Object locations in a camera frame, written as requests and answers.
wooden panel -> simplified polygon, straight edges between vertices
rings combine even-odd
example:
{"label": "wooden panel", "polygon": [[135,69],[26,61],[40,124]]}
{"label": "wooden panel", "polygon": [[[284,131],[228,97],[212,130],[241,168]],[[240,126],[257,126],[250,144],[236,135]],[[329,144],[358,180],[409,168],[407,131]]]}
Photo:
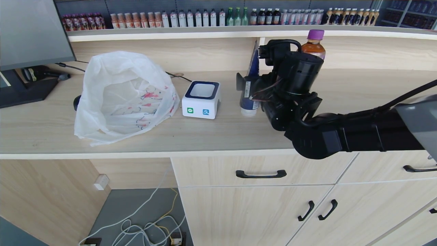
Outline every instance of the wooden panel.
{"label": "wooden panel", "polygon": [[177,187],[170,158],[91,159],[99,173],[109,178],[111,189],[149,189]]}
{"label": "wooden panel", "polygon": [[[435,199],[437,179],[336,185],[288,244],[367,245]],[[338,206],[326,220],[331,200]]]}
{"label": "wooden panel", "polygon": [[407,172],[405,165],[416,169],[437,168],[436,161],[428,160],[428,152],[391,151],[361,152],[347,169],[340,183],[372,182],[437,177],[437,172]]}
{"label": "wooden panel", "polygon": [[437,214],[430,213],[430,209],[436,209],[437,203],[422,209],[420,213],[387,232],[387,235],[372,246],[422,246],[436,238]]}
{"label": "wooden panel", "polygon": [[2,160],[0,215],[48,245],[77,245],[110,192],[89,160]]}
{"label": "wooden panel", "polygon": [[[334,184],[355,154],[337,153],[323,160],[295,155],[217,156],[172,158],[178,186],[240,186],[277,184]],[[243,179],[247,175],[275,175],[284,169],[287,175],[275,179]]]}
{"label": "wooden panel", "polygon": [[284,246],[331,186],[179,188],[194,245]]}

black handle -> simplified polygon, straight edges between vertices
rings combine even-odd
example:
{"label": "black handle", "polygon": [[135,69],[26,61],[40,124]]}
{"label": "black handle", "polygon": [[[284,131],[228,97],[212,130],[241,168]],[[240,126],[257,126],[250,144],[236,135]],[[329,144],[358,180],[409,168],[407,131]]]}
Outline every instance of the black handle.
{"label": "black handle", "polygon": [[253,175],[246,175],[243,170],[236,170],[235,175],[237,177],[242,179],[276,179],[276,178],[282,178],[287,175],[285,170],[278,170],[276,175],[267,175],[267,176],[253,176]]}
{"label": "black handle", "polygon": [[337,203],[337,200],[335,200],[335,199],[333,199],[332,201],[331,201],[331,203],[332,203],[332,208],[331,208],[331,210],[328,212],[328,214],[325,216],[325,217],[323,217],[322,215],[319,215],[319,220],[326,220],[326,218],[328,218],[328,216],[332,213],[332,211],[334,211],[334,209],[337,207],[337,205],[338,205],[338,203]]}
{"label": "black handle", "polygon": [[306,219],[306,217],[309,215],[309,213],[311,213],[311,211],[313,210],[313,208],[314,208],[314,202],[313,202],[313,201],[309,201],[309,202],[308,202],[308,205],[309,205],[309,210],[308,210],[308,212],[306,212],[306,214],[305,214],[304,217],[302,217],[302,216],[299,215],[299,217],[298,217],[298,221],[304,221],[304,220]]}
{"label": "black handle", "polygon": [[415,169],[414,167],[410,166],[410,165],[406,165],[403,166],[405,171],[407,172],[433,172],[433,171],[437,171],[437,168],[432,168],[432,169]]}

white bottle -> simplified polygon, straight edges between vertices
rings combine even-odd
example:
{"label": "white bottle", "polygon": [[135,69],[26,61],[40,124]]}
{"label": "white bottle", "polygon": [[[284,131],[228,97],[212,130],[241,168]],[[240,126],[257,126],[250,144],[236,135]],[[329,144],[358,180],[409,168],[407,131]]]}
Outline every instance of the white bottle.
{"label": "white bottle", "polygon": [[163,26],[170,27],[170,24],[168,23],[168,15],[167,15],[167,12],[165,10],[162,13],[162,19],[163,19]]}
{"label": "white bottle", "polygon": [[224,9],[220,10],[218,24],[219,26],[226,26],[226,13]]}
{"label": "white bottle", "polygon": [[203,11],[203,26],[209,26],[209,13],[206,9]]}
{"label": "white bottle", "polygon": [[180,27],[187,27],[187,18],[184,13],[184,10],[179,11],[179,26]]}
{"label": "white bottle", "polygon": [[214,9],[211,10],[211,14],[209,15],[211,18],[211,26],[217,26],[217,14]]}
{"label": "white bottle", "polygon": [[177,22],[177,14],[174,11],[171,11],[170,14],[171,27],[179,27]]}
{"label": "white bottle", "polygon": [[202,14],[200,13],[199,9],[196,11],[196,27],[202,26]]}
{"label": "white bottle", "polygon": [[187,22],[188,27],[194,27],[193,13],[191,12],[191,9],[189,9],[187,13]]}

cabinet door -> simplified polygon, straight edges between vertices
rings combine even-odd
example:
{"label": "cabinet door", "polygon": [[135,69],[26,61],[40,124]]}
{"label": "cabinet door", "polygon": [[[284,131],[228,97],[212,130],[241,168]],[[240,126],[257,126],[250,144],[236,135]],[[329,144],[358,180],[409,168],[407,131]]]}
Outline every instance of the cabinet door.
{"label": "cabinet door", "polygon": [[[301,155],[213,156],[172,158],[179,187],[242,186],[288,184],[334,184],[355,153],[337,153],[323,160]],[[275,179],[249,179],[236,176],[236,170],[247,175],[275,175],[285,170],[286,176]]]}
{"label": "cabinet door", "polygon": [[411,219],[407,219],[383,237],[373,246],[422,246],[435,239],[437,228],[437,203],[427,207]]}
{"label": "cabinet door", "polygon": [[[437,195],[437,179],[336,185],[289,246],[364,246],[423,208]],[[332,200],[338,205],[332,209]]]}
{"label": "cabinet door", "polygon": [[284,246],[331,186],[179,188],[195,246]]}

white box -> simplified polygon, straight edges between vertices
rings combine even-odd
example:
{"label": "white box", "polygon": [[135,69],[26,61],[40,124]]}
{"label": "white box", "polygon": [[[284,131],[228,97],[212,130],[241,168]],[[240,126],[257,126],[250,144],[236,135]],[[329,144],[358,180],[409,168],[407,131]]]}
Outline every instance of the white box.
{"label": "white box", "polygon": [[220,83],[193,81],[182,98],[182,115],[215,119],[220,101]]}

